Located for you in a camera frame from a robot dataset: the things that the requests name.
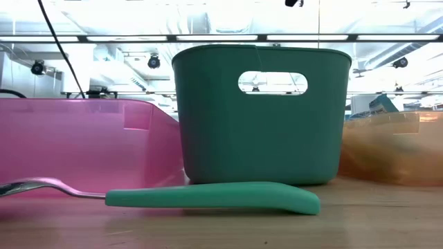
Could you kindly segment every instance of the ceiling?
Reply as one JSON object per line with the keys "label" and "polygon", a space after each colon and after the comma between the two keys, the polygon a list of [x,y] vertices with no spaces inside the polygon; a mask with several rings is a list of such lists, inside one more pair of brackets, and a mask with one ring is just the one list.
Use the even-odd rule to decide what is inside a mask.
{"label": "ceiling", "polygon": [[[168,34],[272,34],[272,33],[443,33],[443,1],[306,0],[303,7],[288,8],[283,0],[140,0],[140,1],[45,1],[46,11],[58,35],[168,35]],[[3,0],[0,35],[49,35],[35,0]],[[90,85],[111,90],[174,91],[171,59],[179,51],[204,44],[66,44],[74,68],[88,75]],[[443,86],[442,43],[282,43],[280,46],[332,48],[353,59],[348,91],[441,91]],[[52,44],[15,44],[17,54],[58,51]],[[159,55],[160,68],[147,61]],[[391,63],[406,56],[409,65],[394,69]],[[21,55],[31,61],[32,56]],[[59,71],[68,72],[64,61],[45,59]],[[292,89],[291,77],[270,80],[261,76],[268,91]],[[257,75],[243,78],[254,85]],[[128,96],[128,98],[148,98]],[[170,103],[162,97],[156,102]]]}

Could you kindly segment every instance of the wooden table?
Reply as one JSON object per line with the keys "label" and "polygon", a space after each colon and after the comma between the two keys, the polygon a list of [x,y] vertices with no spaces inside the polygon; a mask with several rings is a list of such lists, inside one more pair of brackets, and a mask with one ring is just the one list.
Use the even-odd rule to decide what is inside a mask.
{"label": "wooden table", "polygon": [[342,178],[306,188],[322,200],[318,216],[5,197],[0,248],[443,248],[443,188]]}

